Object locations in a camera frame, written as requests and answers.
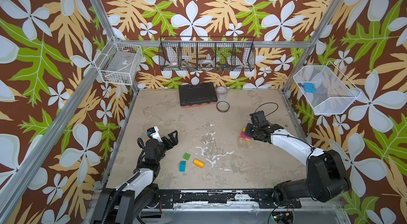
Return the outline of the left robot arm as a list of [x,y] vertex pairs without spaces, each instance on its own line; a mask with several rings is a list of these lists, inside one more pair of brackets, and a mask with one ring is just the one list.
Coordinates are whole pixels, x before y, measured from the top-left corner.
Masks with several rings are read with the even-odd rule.
[[159,205],[159,187],[154,183],[160,172],[160,161],[179,143],[175,130],[166,137],[158,127],[147,130],[149,139],[137,139],[141,153],[131,177],[116,188],[103,189],[95,205],[92,224],[143,224],[141,212]]

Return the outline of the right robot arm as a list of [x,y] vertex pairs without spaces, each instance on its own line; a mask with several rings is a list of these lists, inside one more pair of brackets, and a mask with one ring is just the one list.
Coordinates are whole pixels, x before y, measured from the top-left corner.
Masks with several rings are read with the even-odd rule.
[[263,111],[250,114],[245,135],[291,154],[306,167],[306,178],[282,182],[273,188],[273,201],[284,206],[300,198],[327,202],[351,189],[343,160],[335,150],[323,150],[293,136],[282,126],[272,124]]

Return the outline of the magenta wood block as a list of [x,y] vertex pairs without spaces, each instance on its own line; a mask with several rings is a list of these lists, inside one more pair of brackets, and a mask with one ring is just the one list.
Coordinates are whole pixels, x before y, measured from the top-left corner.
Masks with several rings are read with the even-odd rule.
[[241,138],[241,139],[244,139],[244,140],[246,140],[246,141],[252,140],[252,138],[251,138],[251,137],[248,137],[248,136],[245,134],[244,131],[241,132],[240,138]]

